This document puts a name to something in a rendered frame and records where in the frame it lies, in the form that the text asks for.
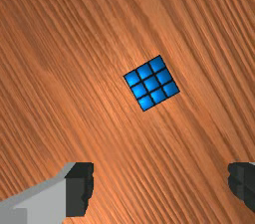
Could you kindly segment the many-coloured puzzle cube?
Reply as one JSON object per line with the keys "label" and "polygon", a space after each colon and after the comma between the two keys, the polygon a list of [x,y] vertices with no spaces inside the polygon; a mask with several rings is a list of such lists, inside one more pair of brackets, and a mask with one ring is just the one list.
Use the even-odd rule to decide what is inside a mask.
{"label": "many-coloured puzzle cube", "polygon": [[144,112],[180,92],[161,55],[126,73],[124,79]]}

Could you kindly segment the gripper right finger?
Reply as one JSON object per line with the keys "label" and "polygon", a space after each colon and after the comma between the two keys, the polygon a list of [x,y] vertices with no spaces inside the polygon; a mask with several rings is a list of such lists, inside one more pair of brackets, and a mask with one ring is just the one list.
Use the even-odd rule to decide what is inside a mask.
{"label": "gripper right finger", "polygon": [[229,163],[228,172],[229,189],[255,213],[255,162]]}

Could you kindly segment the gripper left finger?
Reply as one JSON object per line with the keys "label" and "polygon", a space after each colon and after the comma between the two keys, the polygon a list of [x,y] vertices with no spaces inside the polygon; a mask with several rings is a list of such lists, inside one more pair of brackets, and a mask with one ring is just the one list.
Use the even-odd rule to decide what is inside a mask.
{"label": "gripper left finger", "polygon": [[48,180],[0,202],[0,224],[62,224],[83,217],[94,190],[94,165],[69,162]]}

